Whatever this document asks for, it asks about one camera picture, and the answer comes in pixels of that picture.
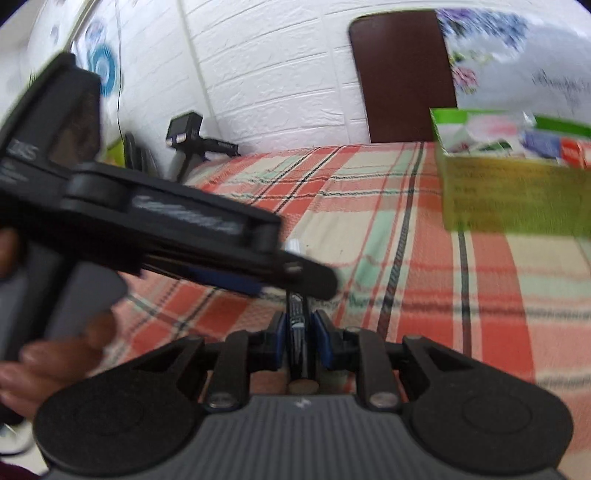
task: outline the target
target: plaid bedspread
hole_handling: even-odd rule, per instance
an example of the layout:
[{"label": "plaid bedspread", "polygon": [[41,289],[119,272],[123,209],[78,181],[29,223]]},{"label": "plaid bedspread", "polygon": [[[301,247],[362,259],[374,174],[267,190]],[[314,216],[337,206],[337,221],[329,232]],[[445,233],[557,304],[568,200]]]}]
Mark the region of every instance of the plaid bedspread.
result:
[{"label": "plaid bedspread", "polygon": [[[443,229],[431,144],[323,147],[202,165],[190,183],[285,219],[285,238],[340,271],[337,325],[421,334],[558,394],[575,420],[561,468],[591,478],[591,244]],[[267,326],[283,293],[247,299],[146,273],[116,311],[108,365],[180,336]],[[279,383],[261,375],[254,388]]]}]

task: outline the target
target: human hand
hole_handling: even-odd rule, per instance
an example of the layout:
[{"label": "human hand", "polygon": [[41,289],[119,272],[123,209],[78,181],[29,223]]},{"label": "human hand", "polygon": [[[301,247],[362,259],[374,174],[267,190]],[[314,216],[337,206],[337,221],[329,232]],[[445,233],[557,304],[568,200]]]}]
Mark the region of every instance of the human hand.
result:
[{"label": "human hand", "polygon": [[[0,278],[17,266],[18,236],[0,231]],[[99,366],[103,348],[116,334],[112,312],[92,319],[85,334],[65,340],[39,340],[25,345],[19,362],[0,362],[0,400],[25,418],[32,419],[41,404],[55,392],[83,380]]]}]

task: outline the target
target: black stripe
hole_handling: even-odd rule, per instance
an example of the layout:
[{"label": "black stripe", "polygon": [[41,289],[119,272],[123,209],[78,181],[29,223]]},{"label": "black stripe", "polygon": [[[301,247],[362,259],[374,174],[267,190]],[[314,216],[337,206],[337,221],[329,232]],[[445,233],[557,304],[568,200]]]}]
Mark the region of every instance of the black stripe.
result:
[{"label": "black stripe", "polygon": [[273,210],[274,213],[278,213],[281,211],[281,209],[287,205],[287,203],[294,198],[294,195],[296,194],[296,192],[302,187],[302,185],[304,185],[306,183],[306,181],[314,174],[316,173],[319,169],[321,169],[332,157],[334,157],[339,150],[341,150],[341,148],[343,147],[339,147],[337,148],[334,152],[332,152],[330,155],[328,155],[323,161],[321,161],[318,165],[316,165],[314,168],[312,168],[312,170],[310,170],[308,172],[308,174],[301,179],[297,185],[295,186],[295,189],[293,189],[291,191],[291,193],[285,197],[285,199],[283,200],[283,202],[281,203],[281,205],[279,205],[279,207],[277,207],[275,210]]},{"label": "black stripe", "polygon": [[[400,193],[410,193],[410,190],[366,190],[362,192],[318,192],[318,193],[303,193],[300,195],[292,195],[292,199],[305,199],[305,198],[315,198],[317,196],[321,197],[362,197],[362,196],[370,196],[370,195],[398,195]],[[438,196],[441,196],[441,190],[421,190],[421,189],[414,189],[414,193],[432,193]],[[232,193],[227,195],[228,198],[234,199],[249,199],[252,198],[248,194],[244,193]],[[281,200],[285,198],[284,195],[267,195],[265,200]]]},{"label": "black stripe", "polygon": [[273,179],[270,181],[269,185],[266,186],[266,188],[259,193],[256,198],[249,204],[249,205],[253,205],[254,203],[258,202],[259,200],[261,200],[265,194],[271,190],[272,187],[274,187],[275,185],[277,185],[281,179],[283,177],[285,177],[289,172],[291,172],[294,168],[296,168],[297,166],[299,166],[300,164],[302,164],[305,160],[307,160],[309,158],[309,156],[312,155],[312,153],[314,153],[316,150],[318,150],[317,148],[315,148],[314,150],[309,151],[306,155],[304,155],[303,157],[301,157],[298,161],[294,162],[294,164],[289,167],[287,170],[284,170],[276,179]]},{"label": "black stripe", "polygon": [[[168,289],[168,291],[166,292],[166,294],[160,299],[160,301],[156,304],[156,308],[150,308],[148,311],[146,311],[145,308],[142,307],[142,305],[145,306],[145,304],[141,304],[141,303],[136,303],[135,302],[135,296],[133,294],[128,295],[128,300],[133,301],[134,303],[136,303],[136,305],[138,305],[140,308],[142,308],[147,315],[145,317],[143,317],[138,323],[136,323],[133,327],[131,327],[131,329],[128,332],[128,339],[132,338],[134,333],[138,331],[138,329],[145,325],[146,323],[148,323],[150,320],[152,320],[153,318],[156,317],[156,315],[160,314],[160,309],[162,308],[162,305],[170,298],[170,296],[173,294],[173,292],[176,290],[178,284],[180,283],[180,280],[175,280],[173,282],[173,284],[170,286],[170,288]],[[121,358],[121,355],[123,355],[124,350],[128,347],[127,342],[125,343],[125,345],[123,345],[119,351],[114,354],[112,356],[112,362],[114,365],[116,365],[119,361],[119,359]]]},{"label": "black stripe", "polygon": [[[356,309],[363,309],[367,308],[368,306],[381,306],[384,304],[384,299],[375,299],[369,296],[359,296],[356,295],[354,292],[346,292],[344,295],[349,304]],[[270,301],[277,301],[279,302],[282,298],[279,295],[273,295],[271,293],[265,293],[263,296],[266,300]],[[316,300],[316,304],[318,308],[323,308],[325,310],[335,310],[339,307],[340,300],[329,300],[329,301],[320,301]],[[421,312],[421,313],[462,313],[462,305],[449,305],[449,304],[441,304],[441,303],[427,303],[427,302],[413,302],[413,301],[399,301],[395,300],[393,305],[394,308],[401,308],[404,310],[408,310],[409,312]],[[528,320],[552,320],[552,321],[560,321],[564,320],[567,322],[583,322],[586,323],[587,321],[591,320],[591,311],[586,312],[573,312],[567,310],[546,310],[546,309],[511,309],[511,308],[503,308],[503,307],[486,307],[480,305],[478,308],[480,314],[490,315],[495,317],[514,317],[519,316],[523,317],[523,315],[527,315]]]},{"label": "black stripe", "polygon": [[201,303],[197,306],[197,308],[193,310],[193,312],[191,313],[191,315],[189,315],[182,322],[180,322],[180,325],[177,326],[177,331],[173,335],[172,340],[176,340],[185,331],[185,329],[187,328],[187,326],[189,325],[189,323],[191,323],[195,319],[195,317],[197,315],[199,315],[199,313],[205,308],[205,305],[207,305],[207,303],[209,302],[209,299],[213,296],[213,294],[216,291],[217,291],[217,288],[213,288],[207,294],[207,296],[203,299],[203,301],[201,301]]},{"label": "black stripe", "polygon": [[400,232],[400,239],[398,240],[398,247],[396,248],[396,255],[394,256],[394,265],[390,271],[390,278],[386,293],[384,295],[384,302],[382,303],[382,310],[379,312],[378,328],[376,331],[382,338],[388,335],[388,328],[390,326],[390,317],[392,316],[392,307],[394,305],[394,296],[398,288],[398,281],[400,280],[400,270],[402,268],[402,259],[404,258],[404,251],[408,241],[408,227],[410,225],[410,217],[413,211],[414,185],[418,174],[418,168],[423,159],[423,149],[425,144],[421,142],[421,147],[418,152],[418,160],[410,174],[408,182],[408,196],[406,209],[404,211],[404,220],[402,221],[402,230]]},{"label": "black stripe", "polygon": [[[397,178],[397,177],[406,177],[406,172],[399,172],[399,171],[392,171],[389,173],[384,172],[376,172],[376,173],[364,173],[360,175],[331,175],[330,177],[319,177],[319,179],[326,178],[326,180],[367,180],[367,179],[383,179],[383,178]],[[434,173],[421,173],[421,177],[432,177],[438,178],[439,176]],[[258,185],[258,184],[269,184],[272,183],[273,185],[281,185],[281,184],[290,184],[292,180],[264,180],[264,179],[254,179],[254,181],[246,180],[228,180],[224,182],[224,185],[244,185],[244,184],[251,184],[251,185]]]},{"label": "black stripe", "polygon": [[463,353],[472,356],[472,322],[470,320],[470,284],[468,270],[468,253],[464,232],[457,234],[460,249],[460,270],[462,272],[462,344]]}]

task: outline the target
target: white brick wall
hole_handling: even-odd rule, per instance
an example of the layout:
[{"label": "white brick wall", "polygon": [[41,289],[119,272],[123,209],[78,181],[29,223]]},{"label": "white brick wall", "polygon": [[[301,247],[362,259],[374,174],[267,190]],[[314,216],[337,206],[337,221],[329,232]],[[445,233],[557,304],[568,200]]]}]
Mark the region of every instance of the white brick wall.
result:
[{"label": "white brick wall", "polygon": [[[69,0],[60,5],[52,0],[45,2],[28,43],[28,61],[34,70],[39,71],[63,48],[85,3],[86,0]],[[54,26],[59,28],[57,43],[50,37]]]},{"label": "white brick wall", "polygon": [[28,83],[21,69],[25,46],[0,51],[0,122]]},{"label": "white brick wall", "polygon": [[[70,0],[64,7],[84,1]],[[29,57],[37,69],[57,51],[47,47],[57,8],[53,0],[46,3],[31,35]],[[172,117],[195,110],[207,118],[203,134],[219,136],[219,130],[197,78],[177,3],[172,0],[119,0],[119,11],[124,86],[119,113],[121,127],[124,132],[133,132],[138,142],[150,148],[160,166],[167,169],[175,153],[164,143]],[[90,19],[99,18],[106,24],[107,42],[117,54],[119,35],[115,12],[115,0],[100,0]],[[118,133],[116,92],[103,102],[103,108],[113,131]]]},{"label": "white brick wall", "polygon": [[[243,152],[369,141],[348,39],[350,22],[361,15],[421,7],[488,7],[537,14],[591,33],[591,15],[574,0],[119,3],[122,126],[136,132],[164,165],[172,156],[163,142],[168,122],[190,109],[207,117],[205,134],[236,141]],[[99,14],[109,29],[115,28],[113,0],[101,0]],[[33,65],[43,57],[38,52],[44,52],[40,44],[50,24],[41,18],[33,32]],[[108,109],[113,111],[112,101]]]},{"label": "white brick wall", "polygon": [[591,33],[574,0],[182,0],[222,135],[265,151],[368,142],[352,20],[392,9],[488,7]]}]

